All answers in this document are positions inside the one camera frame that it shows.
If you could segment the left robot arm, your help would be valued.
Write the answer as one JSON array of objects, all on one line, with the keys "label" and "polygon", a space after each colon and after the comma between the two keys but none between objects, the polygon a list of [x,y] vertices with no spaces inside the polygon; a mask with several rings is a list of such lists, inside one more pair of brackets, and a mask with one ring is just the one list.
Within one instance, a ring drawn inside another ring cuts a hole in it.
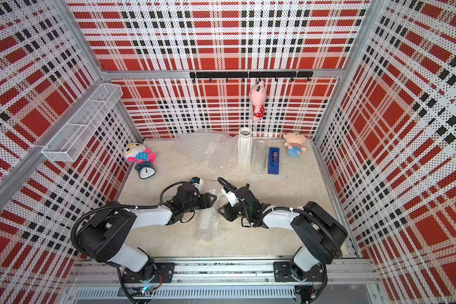
[{"label": "left robot arm", "polygon": [[124,205],[111,201],[86,212],[72,227],[70,239],[80,253],[116,268],[143,272],[152,259],[126,243],[131,231],[181,222],[185,214],[214,206],[217,196],[202,193],[203,180],[175,182],[162,190],[156,205]]}]

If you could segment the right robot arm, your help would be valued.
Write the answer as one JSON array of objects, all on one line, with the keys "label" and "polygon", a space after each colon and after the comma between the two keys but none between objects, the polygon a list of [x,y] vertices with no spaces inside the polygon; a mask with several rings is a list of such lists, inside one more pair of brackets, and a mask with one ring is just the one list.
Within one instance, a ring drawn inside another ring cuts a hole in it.
[{"label": "right robot arm", "polygon": [[342,258],[341,247],[347,230],[314,201],[302,207],[275,206],[261,203],[247,184],[237,188],[222,177],[217,181],[228,202],[218,213],[229,222],[238,218],[245,228],[287,229],[293,231],[303,246],[291,258],[285,276],[306,281],[312,271]]}]

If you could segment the clear glass vase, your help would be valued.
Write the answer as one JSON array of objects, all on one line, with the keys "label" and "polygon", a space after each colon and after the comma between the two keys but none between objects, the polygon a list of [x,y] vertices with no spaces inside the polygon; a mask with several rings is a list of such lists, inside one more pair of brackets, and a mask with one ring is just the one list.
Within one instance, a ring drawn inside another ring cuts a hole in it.
[{"label": "clear glass vase", "polygon": [[256,141],[253,146],[251,170],[255,174],[262,174],[267,167],[269,147],[263,140]]}]

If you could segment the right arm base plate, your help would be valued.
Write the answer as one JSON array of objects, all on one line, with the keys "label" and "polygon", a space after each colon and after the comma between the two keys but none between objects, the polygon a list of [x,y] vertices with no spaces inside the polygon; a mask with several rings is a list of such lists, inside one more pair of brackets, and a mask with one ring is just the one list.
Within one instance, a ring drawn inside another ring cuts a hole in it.
[{"label": "right arm base plate", "polygon": [[274,262],[276,282],[323,282],[326,271],[323,265],[316,264],[309,271],[303,271],[293,262]]}]

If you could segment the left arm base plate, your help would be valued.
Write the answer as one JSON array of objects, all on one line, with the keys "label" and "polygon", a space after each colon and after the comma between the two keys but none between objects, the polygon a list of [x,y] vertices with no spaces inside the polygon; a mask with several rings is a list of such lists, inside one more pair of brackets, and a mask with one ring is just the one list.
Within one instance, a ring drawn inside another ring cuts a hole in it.
[{"label": "left arm base plate", "polygon": [[168,263],[147,263],[139,272],[128,268],[124,269],[122,278],[125,283],[171,283],[176,264]]}]

